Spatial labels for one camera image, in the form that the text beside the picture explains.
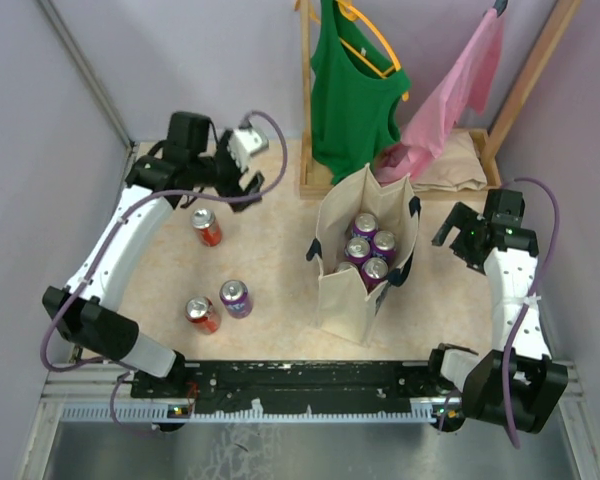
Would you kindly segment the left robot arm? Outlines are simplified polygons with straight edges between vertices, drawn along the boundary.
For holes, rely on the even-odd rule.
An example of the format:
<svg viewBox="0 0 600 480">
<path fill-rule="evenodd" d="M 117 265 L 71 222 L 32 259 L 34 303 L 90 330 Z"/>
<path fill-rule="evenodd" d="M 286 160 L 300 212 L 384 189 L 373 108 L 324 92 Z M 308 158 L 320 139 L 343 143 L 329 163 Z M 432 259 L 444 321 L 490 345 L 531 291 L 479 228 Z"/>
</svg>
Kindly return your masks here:
<svg viewBox="0 0 600 480">
<path fill-rule="evenodd" d="M 82 266 L 64 286 L 45 291 L 42 303 L 51 331 L 94 352 L 97 362 L 109 360 L 152 377 L 166 396 L 186 389 L 184 357 L 143 334 L 118 309 L 153 235 L 177 207 L 204 199 L 239 213 L 270 192 L 260 172 L 247 186 L 240 184 L 251 160 L 269 147 L 264 131 L 251 122 L 258 114 L 252 110 L 237 127 L 217 134 L 213 154 L 206 152 L 215 130 L 209 117 L 172 114 L 166 139 L 131 167 L 114 214 Z"/>
</svg>

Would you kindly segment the purple fanta can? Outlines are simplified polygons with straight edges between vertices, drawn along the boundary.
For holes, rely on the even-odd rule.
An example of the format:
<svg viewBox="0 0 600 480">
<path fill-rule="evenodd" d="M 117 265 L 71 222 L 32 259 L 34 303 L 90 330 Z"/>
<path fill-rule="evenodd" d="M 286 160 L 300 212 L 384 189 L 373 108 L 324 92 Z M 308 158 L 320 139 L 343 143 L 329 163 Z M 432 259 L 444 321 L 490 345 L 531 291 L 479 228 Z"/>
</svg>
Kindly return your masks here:
<svg viewBox="0 0 600 480">
<path fill-rule="evenodd" d="M 220 288 L 219 297 L 233 318 L 245 318 L 253 309 L 248 288 L 240 280 L 227 280 Z"/>
<path fill-rule="evenodd" d="M 379 257 L 371 257 L 361 267 L 360 274 L 368 292 L 373 291 L 383 282 L 389 272 L 386 261 Z"/>
<path fill-rule="evenodd" d="M 387 230 L 378 231 L 371 242 L 372 256 L 381 258 L 391 266 L 397 253 L 396 236 Z"/>
<path fill-rule="evenodd" d="M 379 231 L 379 222 L 371 213 L 359 213 L 353 220 L 351 236 L 359 237 L 371 242 Z"/>
<path fill-rule="evenodd" d="M 352 237 L 344 248 L 345 259 L 360 269 L 371 258 L 371 246 L 363 237 Z"/>
</svg>

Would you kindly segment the beige canvas tote bag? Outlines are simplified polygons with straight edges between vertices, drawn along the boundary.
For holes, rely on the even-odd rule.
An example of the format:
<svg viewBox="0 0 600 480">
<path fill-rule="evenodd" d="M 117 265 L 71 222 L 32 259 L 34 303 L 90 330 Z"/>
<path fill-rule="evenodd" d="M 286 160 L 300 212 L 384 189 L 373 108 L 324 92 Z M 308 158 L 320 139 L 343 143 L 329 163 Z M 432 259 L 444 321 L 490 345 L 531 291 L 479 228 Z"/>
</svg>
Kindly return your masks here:
<svg viewBox="0 0 600 480">
<path fill-rule="evenodd" d="M 319 328 L 370 343 L 386 295 L 411 271 L 420 213 L 407 179 L 381 186 L 368 166 L 326 195 L 306 255 L 319 265 Z"/>
</svg>

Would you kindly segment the purple Fanta can top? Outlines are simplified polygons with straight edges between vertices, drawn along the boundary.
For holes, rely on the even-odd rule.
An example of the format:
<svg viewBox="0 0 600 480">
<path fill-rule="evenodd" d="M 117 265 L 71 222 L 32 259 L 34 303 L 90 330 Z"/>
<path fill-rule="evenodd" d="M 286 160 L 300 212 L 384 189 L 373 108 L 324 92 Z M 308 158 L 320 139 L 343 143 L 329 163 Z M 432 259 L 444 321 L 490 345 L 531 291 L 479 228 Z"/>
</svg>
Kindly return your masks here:
<svg viewBox="0 0 600 480">
<path fill-rule="evenodd" d="M 378 231 L 371 242 L 372 256 L 381 258 L 391 266 L 397 253 L 396 236 L 387 230 Z"/>
</svg>

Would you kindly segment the red Coke can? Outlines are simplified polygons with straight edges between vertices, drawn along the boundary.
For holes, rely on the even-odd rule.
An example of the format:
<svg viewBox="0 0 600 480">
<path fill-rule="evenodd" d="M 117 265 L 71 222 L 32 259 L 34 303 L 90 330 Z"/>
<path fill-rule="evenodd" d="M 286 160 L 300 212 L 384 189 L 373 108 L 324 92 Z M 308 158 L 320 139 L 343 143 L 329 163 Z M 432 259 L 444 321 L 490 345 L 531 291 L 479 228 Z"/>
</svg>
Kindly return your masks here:
<svg viewBox="0 0 600 480">
<path fill-rule="evenodd" d="M 347 271 L 347 270 L 349 270 L 349 269 L 354 269 L 354 270 L 356 270 L 356 269 L 357 269 L 357 266 L 356 266 L 354 263 L 352 263 L 352 262 L 349 262 L 349 261 L 343 261 L 343 262 L 340 262 L 340 263 L 338 264 L 338 266 L 337 266 L 337 267 L 336 267 L 336 269 L 335 269 L 335 272 L 336 272 L 336 273 L 340 273 L 340 272 L 343 272 L 343 271 Z"/>
<path fill-rule="evenodd" d="M 208 208 L 196 209 L 191 215 L 191 224 L 200 242 L 208 247 L 218 246 L 223 238 L 215 213 Z"/>
<path fill-rule="evenodd" d="M 185 318 L 201 333 L 213 334 L 221 325 L 221 317 L 206 296 L 190 299 L 185 307 Z"/>
</svg>

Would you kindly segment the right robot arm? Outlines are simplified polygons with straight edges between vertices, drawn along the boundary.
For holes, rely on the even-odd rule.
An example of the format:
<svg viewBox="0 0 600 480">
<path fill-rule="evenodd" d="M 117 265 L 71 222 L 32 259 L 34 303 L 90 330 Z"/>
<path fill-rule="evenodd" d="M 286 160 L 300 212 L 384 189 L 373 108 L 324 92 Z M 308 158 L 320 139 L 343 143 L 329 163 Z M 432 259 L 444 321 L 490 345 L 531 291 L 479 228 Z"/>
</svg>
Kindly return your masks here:
<svg viewBox="0 0 600 480">
<path fill-rule="evenodd" d="M 477 212 L 458 202 L 432 239 L 450 245 L 466 266 L 486 276 L 490 288 L 492 346 L 479 356 L 442 344 L 431 352 L 426 380 L 441 396 L 455 389 L 465 417 L 500 425 L 510 436 L 540 432 L 568 383 L 566 366 L 553 361 L 540 325 L 539 245 L 522 225 L 522 193 L 488 192 Z"/>
</svg>

